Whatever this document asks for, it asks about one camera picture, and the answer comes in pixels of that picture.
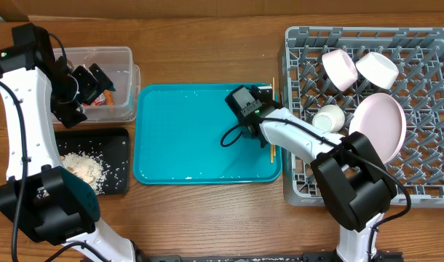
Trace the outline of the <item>red snack wrapper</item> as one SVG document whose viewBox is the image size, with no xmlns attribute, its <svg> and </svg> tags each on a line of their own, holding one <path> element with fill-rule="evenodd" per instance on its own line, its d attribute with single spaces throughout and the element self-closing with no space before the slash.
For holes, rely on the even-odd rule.
<svg viewBox="0 0 444 262">
<path fill-rule="evenodd" d="M 87 83 L 82 91 L 83 104 L 88 106 L 101 105 L 105 101 L 103 91 L 107 88 L 108 78 L 96 63 L 88 68 L 88 72 Z"/>
</svg>

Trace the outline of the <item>orange carrot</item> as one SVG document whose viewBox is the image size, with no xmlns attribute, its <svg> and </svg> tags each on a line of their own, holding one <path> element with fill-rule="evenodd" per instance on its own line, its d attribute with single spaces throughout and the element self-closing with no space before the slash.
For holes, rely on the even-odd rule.
<svg viewBox="0 0 444 262">
<path fill-rule="evenodd" d="M 112 106 L 114 104 L 113 92 L 111 92 L 109 90 L 105 90 L 103 92 L 103 95 L 105 97 L 105 104 L 108 106 Z"/>
</svg>

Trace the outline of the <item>small white cup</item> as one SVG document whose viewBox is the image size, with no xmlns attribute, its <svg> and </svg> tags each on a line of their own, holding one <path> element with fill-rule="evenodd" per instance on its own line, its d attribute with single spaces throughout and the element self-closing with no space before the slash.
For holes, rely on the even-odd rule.
<svg viewBox="0 0 444 262">
<path fill-rule="evenodd" d="M 312 125 L 327 132 L 338 132 L 345 123 L 345 114 L 337 105 L 323 106 L 313 117 Z"/>
</svg>

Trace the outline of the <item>rice and peanut shells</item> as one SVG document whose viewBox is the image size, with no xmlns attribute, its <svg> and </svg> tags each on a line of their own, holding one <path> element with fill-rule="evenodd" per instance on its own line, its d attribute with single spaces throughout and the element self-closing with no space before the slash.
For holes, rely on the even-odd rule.
<svg viewBox="0 0 444 262">
<path fill-rule="evenodd" d="M 89 184 L 96 195 L 126 194 L 129 189 L 129 147 L 118 143 L 58 142 L 64 167 Z"/>
</svg>

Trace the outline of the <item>white bowl with food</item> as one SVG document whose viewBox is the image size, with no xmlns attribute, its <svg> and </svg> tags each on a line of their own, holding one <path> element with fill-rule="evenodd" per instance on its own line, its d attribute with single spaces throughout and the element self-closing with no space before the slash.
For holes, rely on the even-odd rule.
<svg viewBox="0 0 444 262">
<path fill-rule="evenodd" d="M 370 83 L 389 90 L 399 75 L 397 66 L 378 52 L 369 52 L 356 63 L 356 68 Z"/>
</svg>

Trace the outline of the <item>large pink plate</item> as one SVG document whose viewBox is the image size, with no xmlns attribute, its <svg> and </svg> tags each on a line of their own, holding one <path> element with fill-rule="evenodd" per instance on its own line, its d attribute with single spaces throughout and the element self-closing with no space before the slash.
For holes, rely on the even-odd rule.
<svg viewBox="0 0 444 262">
<path fill-rule="evenodd" d="M 366 97 L 356 108 L 349 134 L 365 135 L 381 161 L 393 160 L 403 146 L 406 134 L 405 113 L 401 105 L 386 93 Z"/>
</svg>

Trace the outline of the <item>wooden chopstick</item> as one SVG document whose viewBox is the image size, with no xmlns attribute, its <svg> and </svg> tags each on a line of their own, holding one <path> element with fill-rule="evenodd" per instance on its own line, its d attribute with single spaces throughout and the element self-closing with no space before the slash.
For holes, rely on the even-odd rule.
<svg viewBox="0 0 444 262">
<path fill-rule="evenodd" d="M 272 144 L 270 145 L 270 163 L 274 163 L 274 146 Z"/>
<path fill-rule="evenodd" d="M 276 81 L 275 81 L 275 77 L 273 76 L 272 77 L 272 83 L 271 83 L 271 86 L 272 86 L 272 100 L 276 100 L 276 94 L 275 94 L 275 92 L 276 92 L 276 88 L 275 88 L 275 84 L 276 84 Z M 276 146 L 275 145 L 273 145 L 274 146 L 274 159 L 275 159 L 275 157 L 276 157 L 276 155 L 277 155 L 277 150 L 276 150 Z"/>
</svg>

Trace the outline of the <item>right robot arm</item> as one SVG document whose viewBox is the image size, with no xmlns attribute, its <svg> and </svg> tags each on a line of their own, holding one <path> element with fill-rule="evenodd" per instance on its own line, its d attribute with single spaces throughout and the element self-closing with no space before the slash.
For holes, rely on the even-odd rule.
<svg viewBox="0 0 444 262">
<path fill-rule="evenodd" d="M 312 169 L 322 200 L 341 227 L 337 261 L 374 261 L 376 231 L 396 183 L 361 133 L 326 132 L 271 98 L 271 87 L 240 86 L 225 99 L 245 136 L 297 156 Z"/>
</svg>

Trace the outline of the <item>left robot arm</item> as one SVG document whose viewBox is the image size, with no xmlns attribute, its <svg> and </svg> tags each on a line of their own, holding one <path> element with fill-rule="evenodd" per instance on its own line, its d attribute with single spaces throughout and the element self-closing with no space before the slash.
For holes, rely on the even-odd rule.
<svg viewBox="0 0 444 262">
<path fill-rule="evenodd" d="M 34 242 L 73 247 L 91 261 L 144 261 L 135 243 L 100 216 L 92 187 L 64 168 L 51 116 L 71 127 L 83 120 L 76 96 L 84 81 L 66 72 L 50 45 L 0 50 L 0 94 L 9 136 L 0 212 Z"/>
</svg>

